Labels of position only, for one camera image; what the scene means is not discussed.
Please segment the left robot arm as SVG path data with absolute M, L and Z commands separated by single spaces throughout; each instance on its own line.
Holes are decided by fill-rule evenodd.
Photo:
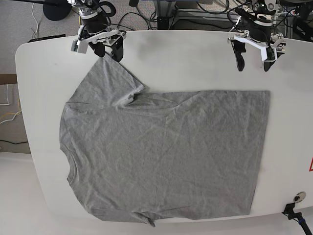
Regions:
M 264 71 L 268 71 L 285 54 L 284 37 L 282 34 L 272 33 L 277 9 L 278 4 L 274 0 L 247 0 L 227 12 L 230 22 L 230 13 L 234 11 L 248 23 L 248 28 L 242 33 L 227 39 L 235 54 L 238 71 L 243 71 L 245 67 L 242 54 L 246 52 L 246 44 L 260 50 Z

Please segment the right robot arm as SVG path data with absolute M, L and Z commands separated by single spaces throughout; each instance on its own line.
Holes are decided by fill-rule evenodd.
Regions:
M 72 42 L 71 51 L 85 54 L 91 48 L 97 56 L 104 57 L 106 47 L 109 47 L 110 57 L 120 62 L 126 31 L 111 27 L 111 17 L 116 14 L 114 5 L 100 0 L 69 0 L 68 3 L 78 8 L 80 17 L 78 35 Z

